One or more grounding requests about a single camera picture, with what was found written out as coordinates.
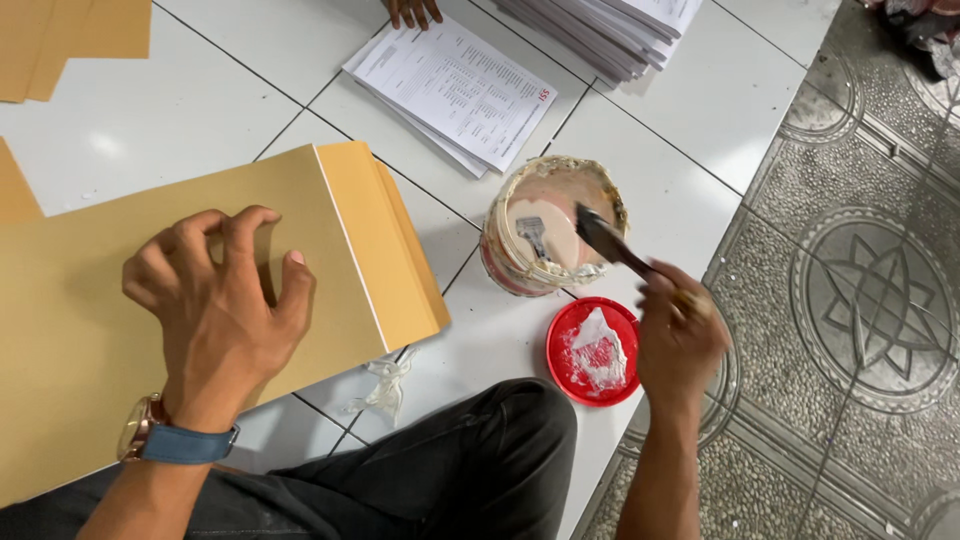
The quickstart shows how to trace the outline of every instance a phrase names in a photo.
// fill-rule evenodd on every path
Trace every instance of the rose gold watch case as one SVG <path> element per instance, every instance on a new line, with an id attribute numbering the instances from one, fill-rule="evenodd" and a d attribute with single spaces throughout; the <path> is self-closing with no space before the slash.
<path id="1" fill-rule="evenodd" d="M 117 445 L 118 461 L 139 461 L 140 453 L 143 450 L 143 446 L 147 443 L 147 437 L 150 435 L 150 428 L 163 420 L 163 402 L 160 400 L 160 395 L 156 392 L 141 398 L 140 401 L 133 406 L 131 416 L 140 408 L 143 410 L 139 420 L 135 421 L 137 425 L 132 437 L 130 437 L 126 429 L 120 433 L 120 444 Z M 125 439 L 127 439 L 126 447 L 122 447 L 121 445 L 123 445 Z"/>

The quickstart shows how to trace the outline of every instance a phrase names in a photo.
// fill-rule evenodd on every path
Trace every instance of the floor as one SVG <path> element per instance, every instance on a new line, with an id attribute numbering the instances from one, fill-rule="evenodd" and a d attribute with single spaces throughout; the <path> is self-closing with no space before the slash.
<path id="1" fill-rule="evenodd" d="M 960 77 L 892 51 L 841 4 L 704 277 L 707 540 L 960 538 Z M 613 538 L 646 414 L 573 538 Z"/>

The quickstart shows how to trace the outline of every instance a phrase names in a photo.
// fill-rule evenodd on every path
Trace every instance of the blue watch strap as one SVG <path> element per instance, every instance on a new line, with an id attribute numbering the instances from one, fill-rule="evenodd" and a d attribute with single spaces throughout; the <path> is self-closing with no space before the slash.
<path id="1" fill-rule="evenodd" d="M 200 433 L 154 424 L 140 459 L 181 465 L 210 463 L 229 454 L 236 433 L 237 427 L 223 433 Z"/>

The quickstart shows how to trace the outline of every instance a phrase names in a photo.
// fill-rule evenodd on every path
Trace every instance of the red plastic lid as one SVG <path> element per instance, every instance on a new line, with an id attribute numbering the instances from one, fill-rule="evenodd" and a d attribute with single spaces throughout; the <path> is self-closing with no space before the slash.
<path id="1" fill-rule="evenodd" d="M 616 376 L 616 370 L 603 369 L 611 366 L 615 358 L 613 344 L 608 338 L 576 351 L 572 349 L 581 325 L 597 307 L 603 311 L 607 326 L 616 332 L 627 358 L 622 379 Z M 546 361 L 553 380 L 574 401 L 590 406 L 610 406 L 627 399 L 640 386 L 640 379 L 636 376 L 638 346 L 636 316 L 613 300 L 592 296 L 567 304 L 553 318 L 546 333 Z"/>

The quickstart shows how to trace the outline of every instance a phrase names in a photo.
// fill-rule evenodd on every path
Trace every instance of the watch face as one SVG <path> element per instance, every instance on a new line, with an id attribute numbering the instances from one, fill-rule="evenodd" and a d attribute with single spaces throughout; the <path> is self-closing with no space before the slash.
<path id="1" fill-rule="evenodd" d="M 117 442 L 117 459 L 123 459 L 133 442 L 133 438 L 140 431 L 140 426 L 147 417 L 147 407 L 150 406 L 150 399 L 144 398 L 133 406 L 127 423 L 124 424 L 123 431 L 120 433 L 120 440 Z"/>

